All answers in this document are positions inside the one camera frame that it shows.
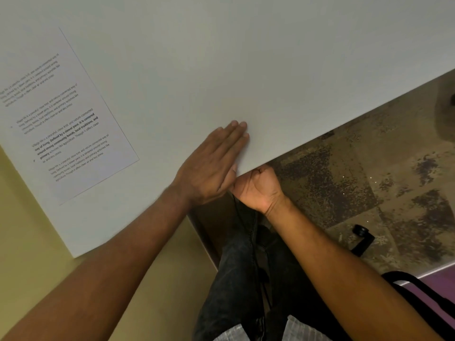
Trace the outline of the white checkered shirt hem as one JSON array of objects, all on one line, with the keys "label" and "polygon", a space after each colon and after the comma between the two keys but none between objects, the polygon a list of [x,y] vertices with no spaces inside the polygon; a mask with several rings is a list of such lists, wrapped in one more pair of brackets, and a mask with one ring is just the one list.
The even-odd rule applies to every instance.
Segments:
[{"label": "white checkered shirt hem", "polygon": [[[245,330],[238,324],[224,333],[220,334],[213,341],[251,341]],[[310,327],[298,319],[289,315],[281,341],[332,341],[325,334]]]}]

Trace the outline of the black chair caster wheel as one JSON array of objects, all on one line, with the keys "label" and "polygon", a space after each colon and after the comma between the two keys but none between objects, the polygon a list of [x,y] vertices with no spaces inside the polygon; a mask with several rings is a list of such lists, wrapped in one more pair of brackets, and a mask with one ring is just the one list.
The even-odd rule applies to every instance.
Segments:
[{"label": "black chair caster wheel", "polygon": [[351,253],[356,257],[362,257],[370,245],[374,242],[375,236],[372,235],[366,227],[355,224],[352,232],[361,238],[360,242],[351,250]]}]

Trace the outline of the purple chair seat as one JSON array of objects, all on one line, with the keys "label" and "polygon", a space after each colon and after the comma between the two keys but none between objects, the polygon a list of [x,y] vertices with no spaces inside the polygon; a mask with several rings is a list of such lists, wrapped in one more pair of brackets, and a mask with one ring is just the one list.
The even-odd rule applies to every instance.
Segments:
[{"label": "purple chair seat", "polygon": [[[424,282],[436,293],[444,298],[447,298],[455,304],[455,262],[441,266],[436,269],[432,269],[426,273],[415,275],[418,279]],[[444,312],[438,304],[430,298],[427,294],[421,291],[414,284],[398,281],[402,287],[405,287],[408,291],[414,293],[420,298],[425,304],[431,307],[440,317],[442,317],[447,323],[455,328],[455,319]]]}]

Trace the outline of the large white paper sheet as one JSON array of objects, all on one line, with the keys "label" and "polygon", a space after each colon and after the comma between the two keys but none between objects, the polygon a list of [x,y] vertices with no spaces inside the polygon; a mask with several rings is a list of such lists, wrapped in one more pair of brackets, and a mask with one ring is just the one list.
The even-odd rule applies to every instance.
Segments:
[{"label": "large white paper sheet", "polygon": [[61,206],[24,181],[73,257],[217,127],[247,123],[242,174],[455,68],[455,0],[0,0],[0,53],[55,28],[139,158]]}]

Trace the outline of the person's left hand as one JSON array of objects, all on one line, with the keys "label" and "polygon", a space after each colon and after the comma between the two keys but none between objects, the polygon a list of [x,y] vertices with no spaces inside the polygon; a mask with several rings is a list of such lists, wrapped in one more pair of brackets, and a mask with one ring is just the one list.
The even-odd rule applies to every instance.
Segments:
[{"label": "person's left hand", "polygon": [[236,159],[215,159],[207,153],[192,152],[179,168],[171,187],[179,192],[189,209],[214,200],[224,194],[221,184],[239,155]]}]

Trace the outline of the person's right forearm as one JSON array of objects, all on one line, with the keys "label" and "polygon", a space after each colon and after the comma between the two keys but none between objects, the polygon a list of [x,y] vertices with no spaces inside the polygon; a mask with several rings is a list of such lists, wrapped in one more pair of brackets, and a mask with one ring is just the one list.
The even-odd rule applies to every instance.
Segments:
[{"label": "person's right forearm", "polygon": [[375,270],[331,240],[289,198],[265,216],[353,341],[443,341]]}]

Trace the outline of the printed text paper sheet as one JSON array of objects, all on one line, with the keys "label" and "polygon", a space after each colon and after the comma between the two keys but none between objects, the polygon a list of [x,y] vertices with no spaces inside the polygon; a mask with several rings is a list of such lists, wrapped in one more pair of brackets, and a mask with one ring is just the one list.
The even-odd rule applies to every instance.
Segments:
[{"label": "printed text paper sheet", "polygon": [[0,144],[57,206],[139,160],[60,28],[0,53]]}]

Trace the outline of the person's right hand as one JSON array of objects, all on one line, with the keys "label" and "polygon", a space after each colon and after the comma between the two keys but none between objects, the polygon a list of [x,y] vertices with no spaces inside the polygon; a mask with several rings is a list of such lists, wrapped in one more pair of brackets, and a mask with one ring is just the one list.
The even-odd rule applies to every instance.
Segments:
[{"label": "person's right hand", "polygon": [[266,217],[278,211],[287,200],[274,170],[273,176],[252,176],[252,171],[242,174],[237,177],[230,192],[244,205]]}]

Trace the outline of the person's dark jeans legs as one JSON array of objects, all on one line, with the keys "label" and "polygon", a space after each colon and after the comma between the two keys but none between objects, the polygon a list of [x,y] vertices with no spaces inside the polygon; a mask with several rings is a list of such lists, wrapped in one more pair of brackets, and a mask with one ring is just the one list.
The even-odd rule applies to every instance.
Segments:
[{"label": "person's dark jeans legs", "polygon": [[289,315],[332,341],[352,341],[281,237],[234,201],[234,224],[192,341],[213,341],[238,324],[251,341],[281,341]]}]

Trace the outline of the person's left forearm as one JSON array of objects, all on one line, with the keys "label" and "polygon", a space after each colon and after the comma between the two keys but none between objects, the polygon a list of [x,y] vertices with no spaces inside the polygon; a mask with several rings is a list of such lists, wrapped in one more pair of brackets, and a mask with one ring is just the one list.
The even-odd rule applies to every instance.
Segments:
[{"label": "person's left forearm", "polygon": [[197,195],[187,184],[171,184],[1,341],[108,341],[146,272],[194,206]]}]

